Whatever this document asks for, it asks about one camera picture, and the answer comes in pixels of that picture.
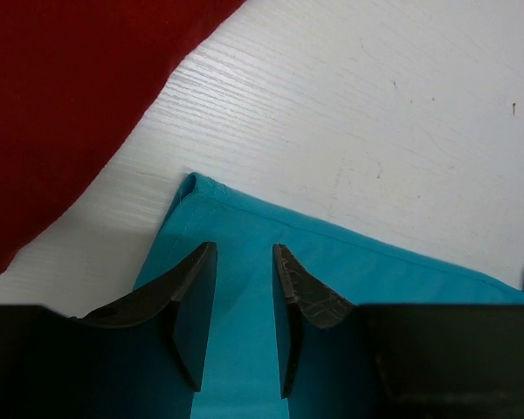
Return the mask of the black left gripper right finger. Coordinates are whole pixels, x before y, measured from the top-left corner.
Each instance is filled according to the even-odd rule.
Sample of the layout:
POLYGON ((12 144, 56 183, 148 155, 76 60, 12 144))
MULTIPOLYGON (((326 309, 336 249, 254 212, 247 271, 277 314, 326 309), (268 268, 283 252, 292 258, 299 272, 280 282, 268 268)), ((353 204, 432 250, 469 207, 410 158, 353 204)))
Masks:
POLYGON ((272 250, 292 418, 524 418, 524 305, 355 305, 272 250))

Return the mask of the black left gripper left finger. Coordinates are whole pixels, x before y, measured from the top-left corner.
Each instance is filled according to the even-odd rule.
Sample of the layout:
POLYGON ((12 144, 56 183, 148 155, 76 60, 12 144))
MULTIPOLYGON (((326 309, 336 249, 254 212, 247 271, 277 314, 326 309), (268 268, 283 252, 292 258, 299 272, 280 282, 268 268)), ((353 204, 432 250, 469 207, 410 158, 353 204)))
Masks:
POLYGON ((200 390, 217 276, 205 242, 82 318, 0 305, 0 418, 187 418, 200 390))

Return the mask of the teal t shirt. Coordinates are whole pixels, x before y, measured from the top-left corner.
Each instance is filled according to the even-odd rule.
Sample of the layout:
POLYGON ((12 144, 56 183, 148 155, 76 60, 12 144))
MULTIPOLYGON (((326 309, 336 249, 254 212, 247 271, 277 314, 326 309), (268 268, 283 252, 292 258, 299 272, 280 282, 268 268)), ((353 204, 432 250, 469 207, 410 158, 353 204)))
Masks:
POLYGON ((279 394, 272 247, 286 245, 355 303, 524 304, 524 291, 466 268, 266 203, 192 173, 177 190, 136 280, 144 285, 199 244, 217 246, 217 283, 195 418, 286 418, 279 394))

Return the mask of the red t shirt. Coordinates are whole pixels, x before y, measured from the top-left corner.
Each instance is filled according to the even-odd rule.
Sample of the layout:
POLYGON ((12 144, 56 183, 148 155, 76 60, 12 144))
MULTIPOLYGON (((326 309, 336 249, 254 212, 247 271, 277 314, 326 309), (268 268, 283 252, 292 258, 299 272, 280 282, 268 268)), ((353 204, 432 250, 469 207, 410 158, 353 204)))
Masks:
POLYGON ((0 1, 0 274, 237 1, 0 1))

